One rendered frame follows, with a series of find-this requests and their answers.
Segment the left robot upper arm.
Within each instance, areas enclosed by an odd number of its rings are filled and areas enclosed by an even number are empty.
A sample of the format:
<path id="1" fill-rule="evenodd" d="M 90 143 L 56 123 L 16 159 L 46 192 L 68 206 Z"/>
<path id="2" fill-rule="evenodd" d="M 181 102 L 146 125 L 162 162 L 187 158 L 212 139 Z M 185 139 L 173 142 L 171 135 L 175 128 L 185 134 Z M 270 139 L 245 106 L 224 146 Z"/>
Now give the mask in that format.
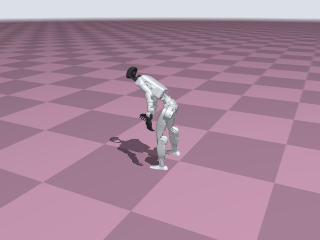
<path id="1" fill-rule="evenodd" d="M 135 84 L 145 93 L 149 93 L 151 99 L 153 99 L 154 94 L 153 92 L 149 89 L 149 87 L 145 84 L 145 80 L 142 77 L 139 77 L 136 81 Z"/>

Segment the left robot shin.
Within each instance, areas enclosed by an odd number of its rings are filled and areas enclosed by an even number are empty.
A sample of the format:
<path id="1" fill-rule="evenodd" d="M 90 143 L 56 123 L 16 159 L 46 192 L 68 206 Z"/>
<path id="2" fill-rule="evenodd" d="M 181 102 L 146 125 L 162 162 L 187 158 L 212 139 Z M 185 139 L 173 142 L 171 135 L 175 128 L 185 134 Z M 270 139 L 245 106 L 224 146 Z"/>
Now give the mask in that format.
<path id="1" fill-rule="evenodd" d="M 159 167 L 164 167 L 165 156 L 167 153 L 167 144 L 164 138 L 156 139 L 157 155 L 159 160 Z"/>

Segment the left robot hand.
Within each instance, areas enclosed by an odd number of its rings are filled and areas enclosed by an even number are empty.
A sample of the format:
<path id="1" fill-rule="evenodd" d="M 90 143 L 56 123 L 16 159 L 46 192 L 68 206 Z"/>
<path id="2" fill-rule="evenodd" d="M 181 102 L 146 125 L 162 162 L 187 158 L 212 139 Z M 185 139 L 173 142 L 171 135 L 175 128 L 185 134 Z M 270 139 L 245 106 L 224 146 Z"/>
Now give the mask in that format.
<path id="1" fill-rule="evenodd" d="M 147 129 L 148 130 L 150 130 L 150 131 L 155 131 L 155 130 L 153 130 L 153 128 L 152 128 L 152 121 L 151 121 L 151 119 L 153 119 L 153 114 L 151 113 L 150 115 L 149 115 L 149 117 L 146 117 L 146 127 L 147 127 Z"/>

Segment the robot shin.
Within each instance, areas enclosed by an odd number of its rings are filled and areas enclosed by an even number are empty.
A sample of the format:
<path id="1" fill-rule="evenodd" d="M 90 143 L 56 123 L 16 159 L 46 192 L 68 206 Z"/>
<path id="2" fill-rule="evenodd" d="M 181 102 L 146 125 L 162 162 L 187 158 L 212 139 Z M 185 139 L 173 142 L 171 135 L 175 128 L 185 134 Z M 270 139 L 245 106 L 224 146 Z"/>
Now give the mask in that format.
<path id="1" fill-rule="evenodd" d="M 175 128 L 177 128 L 177 127 L 175 127 Z M 179 129 L 178 129 L 178 131 L 179 131 Z M 177 144 L 179 142 L 179 134 L 176 135 L 176 136 L 171 136 L 169 131 L 168 131 L 168 133 L 169 133 L 169 140 L 170 140 L 170 143 L 171 143 L 172 152 L 176 153 Z"/>
<path id="2" fill-rule="evenodd" d="M 167 153 L 167 144 L 164 138 L 156 139 L 157 155 L 159 160 L 159 167 L 164 167 L 165 156 Z"/>

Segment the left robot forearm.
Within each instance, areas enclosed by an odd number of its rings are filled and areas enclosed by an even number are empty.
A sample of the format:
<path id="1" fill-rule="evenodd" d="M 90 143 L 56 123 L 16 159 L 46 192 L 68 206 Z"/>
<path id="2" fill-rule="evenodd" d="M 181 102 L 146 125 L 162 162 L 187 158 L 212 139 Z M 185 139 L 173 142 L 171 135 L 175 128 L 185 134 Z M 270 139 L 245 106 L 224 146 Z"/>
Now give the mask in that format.
<path id="1" fill-rule="evenodd" d="M 153 112 L 154 112 L 154 101 L 151 99 L 150 93 L 146 92 L 145 93 L 145 99 L 146 99 L 146 103 L 147 103 L 147 113 L 146 116 L 148 118 L 150 118 L 150 114 L 152 114 L 153 116 Z"/>

